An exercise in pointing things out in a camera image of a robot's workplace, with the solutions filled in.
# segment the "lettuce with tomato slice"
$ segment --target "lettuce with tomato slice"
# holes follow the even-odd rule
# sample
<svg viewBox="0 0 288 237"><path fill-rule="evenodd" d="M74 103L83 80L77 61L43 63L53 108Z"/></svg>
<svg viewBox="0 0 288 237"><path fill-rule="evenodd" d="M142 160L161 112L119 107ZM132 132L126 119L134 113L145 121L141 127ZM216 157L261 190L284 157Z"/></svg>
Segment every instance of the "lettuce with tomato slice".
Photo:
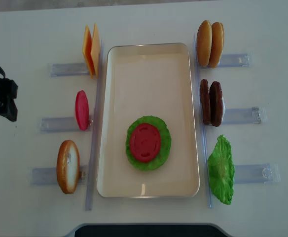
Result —
<svg viewBox="0 0 288 237"><path fill-rule="evenodd" d="M234 194L235 167L229 141L220 135L208 159L210 188L212 193L224 204L230 205Z"/></svg>
<svg viewBox="0 0 288 237"><path fill-rule="evenodd" d="M161 138L161 144L160 144L160 151L157 154L157 156L151 160L150 162L140 162L134 158L134 156L131 153L130 149L130 139L132 132L135 130L137 126L139 126L142 123L148 123L153 126L155 126L160 134ZM167 128L166 123L154 116L143 116L139 119L137 119L128 129L127 132L127 137L126 137L126 142L125 142L125 151L126 155L128 157L129 162L139 170L143 171L148 171L148 170L155 170L162 166L165 161L167 160L170 152L170 147L171 147L172 139L170 137L170 132Z"/></svg>

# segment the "black object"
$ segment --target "black object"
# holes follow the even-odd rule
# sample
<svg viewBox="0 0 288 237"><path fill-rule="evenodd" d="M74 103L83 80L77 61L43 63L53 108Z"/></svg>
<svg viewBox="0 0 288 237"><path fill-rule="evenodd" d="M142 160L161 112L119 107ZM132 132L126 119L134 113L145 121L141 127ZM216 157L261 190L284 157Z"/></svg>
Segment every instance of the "black object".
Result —
<svg viewBox="0 0 288 237"><path fill-rule="evenodd" d="M75 237L226 237L207 225L91 225L75 232Z"/></svg>
<svg viewBox="0 0 288 237"><path fill-rule="evenodd" d="M0 78L0 115L15 122L18 110L14 99L17 98L18 86L13 80L6 78L6 74L1 67L0 74L3 76L3 78Z"/></svg>

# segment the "tray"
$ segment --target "tray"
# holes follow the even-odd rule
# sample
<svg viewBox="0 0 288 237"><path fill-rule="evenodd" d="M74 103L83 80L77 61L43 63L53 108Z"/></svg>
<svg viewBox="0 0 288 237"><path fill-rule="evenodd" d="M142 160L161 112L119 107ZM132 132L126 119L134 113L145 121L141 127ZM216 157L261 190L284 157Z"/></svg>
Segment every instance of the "tray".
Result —
<svg viewBox="0 0 288 237"><path fill-rule="evenodd" d="M165 121L168 160L136 170L125 153L128 127L142 116ZM189 51L185 44L118 46L108 53L97 189L101 196L192 197L200 186Z"/></svg>

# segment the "brown burger patty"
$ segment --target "brown burger patty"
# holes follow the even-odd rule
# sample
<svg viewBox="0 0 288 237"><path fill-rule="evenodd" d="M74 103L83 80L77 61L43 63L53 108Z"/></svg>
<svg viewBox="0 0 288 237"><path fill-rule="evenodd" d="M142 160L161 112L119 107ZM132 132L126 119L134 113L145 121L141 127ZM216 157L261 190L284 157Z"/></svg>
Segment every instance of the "brown burger patty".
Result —
<svg viewBox="0 0 288 237"><path fill-rule="evenodd" d="M203 123L210 124L211 122L211 107L209 97L208 80L203 79L200 84L200 99L203 112Z"/></svg>
<svg viewBox="0 0 288 237"><path fill-rule="evenodd" d="M211 123L218 127L222 123L223 117L223 93L221 84L214 81L210 86L210 102L211 102Z"/></svg>

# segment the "cheese slice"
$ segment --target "cheese slice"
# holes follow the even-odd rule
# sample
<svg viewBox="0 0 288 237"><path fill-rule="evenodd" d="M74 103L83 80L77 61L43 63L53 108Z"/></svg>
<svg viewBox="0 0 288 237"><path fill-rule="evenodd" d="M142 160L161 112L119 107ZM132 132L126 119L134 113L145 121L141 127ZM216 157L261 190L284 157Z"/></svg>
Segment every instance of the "cheese slice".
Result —
<svg viewBox="0 0 288 237"><path fill-rule="evenodd" d="M87 64L88 71L92 78L93 75L95 75L95 68L94 68L93 60L91 58L91 48L92 48L91 46L92 46L92 38L91 38L90 30L89 30L89 27L86 26L82 52L83 52L83 55Z"/></svg>
<svg viewBox="0 0 288 237"><path fill-rule="evenodd" d="M99 75L100 47L101 46L100 46L99 32L98 32L97 25L95 24L90 55L94 64L94 69L95 69L95 73L97 77Z"/></svg>

